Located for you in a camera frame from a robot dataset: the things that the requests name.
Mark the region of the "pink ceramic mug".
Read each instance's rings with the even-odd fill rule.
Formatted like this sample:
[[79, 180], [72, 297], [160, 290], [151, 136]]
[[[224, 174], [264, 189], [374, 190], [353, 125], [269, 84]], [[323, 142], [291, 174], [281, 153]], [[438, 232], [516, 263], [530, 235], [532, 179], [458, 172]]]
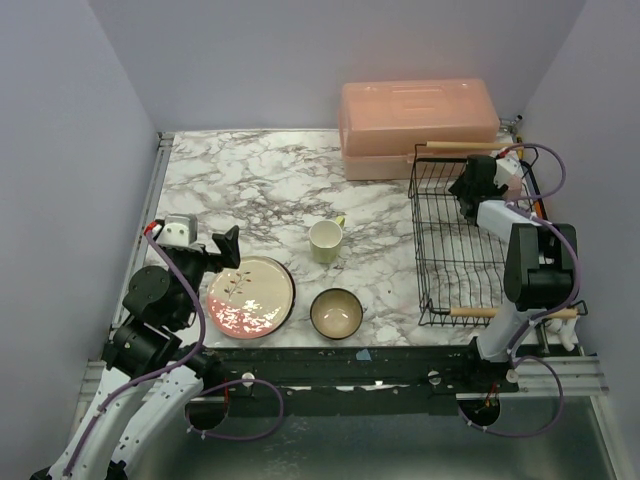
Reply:
[[507, 186], [503, 195], [505, 201], [517, 202], [523, 196], [523, 179], [520, 175], [510, 175], [505, 185]]

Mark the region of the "yellow-green ceramic mug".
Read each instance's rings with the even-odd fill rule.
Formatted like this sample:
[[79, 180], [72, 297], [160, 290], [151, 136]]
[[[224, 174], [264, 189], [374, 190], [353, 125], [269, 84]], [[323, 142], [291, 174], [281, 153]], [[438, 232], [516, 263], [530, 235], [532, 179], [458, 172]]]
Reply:
[[330, 264], [337, 259], [343, 241], [345, 218], [320, 220], [308, 232], [312, 259], [319, 264]]

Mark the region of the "dark bowl cream inside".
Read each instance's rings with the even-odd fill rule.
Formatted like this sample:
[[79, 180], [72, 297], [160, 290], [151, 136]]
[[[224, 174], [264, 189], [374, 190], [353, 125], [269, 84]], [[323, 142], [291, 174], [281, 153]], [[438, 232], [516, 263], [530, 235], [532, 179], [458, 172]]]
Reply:
[[360, 328], [364, 308], [352, 292], [331, 288], [314, 298], [309, 313], [311, 323], [320, 335], [331, 340], [343, 340]]

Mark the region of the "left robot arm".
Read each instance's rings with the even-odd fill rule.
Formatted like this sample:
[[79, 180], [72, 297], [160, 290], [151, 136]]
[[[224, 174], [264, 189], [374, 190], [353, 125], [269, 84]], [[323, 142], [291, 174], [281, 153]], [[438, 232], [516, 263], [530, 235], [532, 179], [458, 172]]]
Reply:
[[170, 417], [217, 373], [199, 337], [189, 350], [177, 333], [191, 320], [206, 332], [199, 289], [207, 272], [236, 269], [241, 262], [239, 229], [215, 233], [217, 250], [197, 241], [193, 215], [169, 215], [142, 234], [164, 261], [131, 277], [122, 301], [127, 318], [103, 349], [99, 386], [78, 430], [51, 466], [36, 479], [127, 479], [149, 443]]

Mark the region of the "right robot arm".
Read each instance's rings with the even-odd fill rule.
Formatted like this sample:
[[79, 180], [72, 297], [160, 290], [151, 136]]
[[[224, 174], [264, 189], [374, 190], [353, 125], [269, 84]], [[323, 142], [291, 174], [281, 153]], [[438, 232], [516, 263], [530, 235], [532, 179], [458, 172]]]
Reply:
[[471, 155], [449, 188], [468, 222], [507, 244], [505, 300], [476, 340], [480, 358], [494, 363], [512, 360], [536, 325], [568, 307], [581, 280], [575, 227], [551, 223], [505, 198], [514, 166], [505, 158]]

